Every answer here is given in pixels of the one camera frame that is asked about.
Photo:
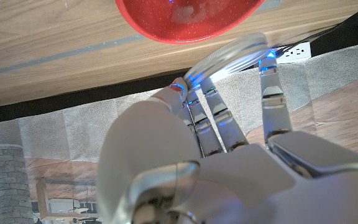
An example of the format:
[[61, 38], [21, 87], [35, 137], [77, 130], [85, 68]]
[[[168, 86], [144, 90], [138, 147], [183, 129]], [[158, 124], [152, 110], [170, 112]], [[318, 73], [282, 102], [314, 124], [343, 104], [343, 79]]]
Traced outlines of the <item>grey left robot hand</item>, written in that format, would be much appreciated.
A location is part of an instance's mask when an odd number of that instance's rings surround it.
[[126, 109], [99, 158], [103, 222], [358, 223], [358, 154], [292, 130], [274, 52], [259, 74], [265, 144], [202, 74]]

